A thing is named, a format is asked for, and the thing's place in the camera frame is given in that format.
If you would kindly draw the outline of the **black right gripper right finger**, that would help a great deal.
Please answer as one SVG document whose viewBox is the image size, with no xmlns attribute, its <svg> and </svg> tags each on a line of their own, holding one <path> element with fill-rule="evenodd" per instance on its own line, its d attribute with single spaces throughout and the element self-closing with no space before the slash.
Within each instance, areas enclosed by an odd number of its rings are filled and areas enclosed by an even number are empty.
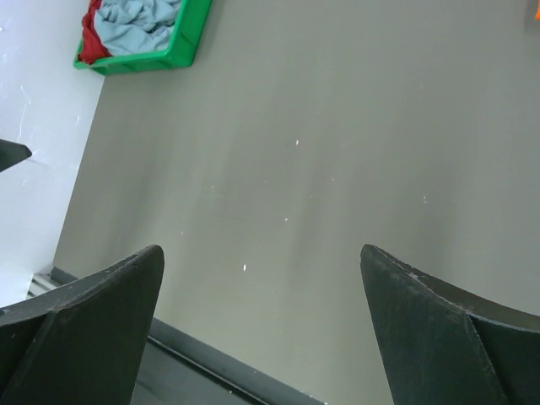
<svg viewBox="0 0 540 405">
<path fill-rule="evenodd" d="M 537 404 L 539 318 L 363 246 L 360 270 L 395 404 Z"/>
</svg>

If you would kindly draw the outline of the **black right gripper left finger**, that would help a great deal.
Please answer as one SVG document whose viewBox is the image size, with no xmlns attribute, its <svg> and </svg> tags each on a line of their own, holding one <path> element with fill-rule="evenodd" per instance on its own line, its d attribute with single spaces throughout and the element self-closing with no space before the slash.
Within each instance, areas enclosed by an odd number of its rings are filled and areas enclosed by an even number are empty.
<svg viewBox="0 0 540 405">
<path fill-rule="evenodd" d="M 1 309 L 3 404 L 128 404 L 165 268 L 148 246 Z"/>
</svg>

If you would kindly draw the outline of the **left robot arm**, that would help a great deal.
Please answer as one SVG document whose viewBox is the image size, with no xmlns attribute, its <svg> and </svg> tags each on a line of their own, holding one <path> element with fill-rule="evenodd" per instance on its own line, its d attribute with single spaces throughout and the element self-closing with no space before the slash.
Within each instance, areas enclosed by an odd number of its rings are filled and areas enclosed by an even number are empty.
<svg viewBox="0 0 540 405">
<path fill-rule="evenodd" d="M 0 171 L 3 172 L 32 156 L 30 149 L 21 143 L 0 140 Z"/>
</svg>

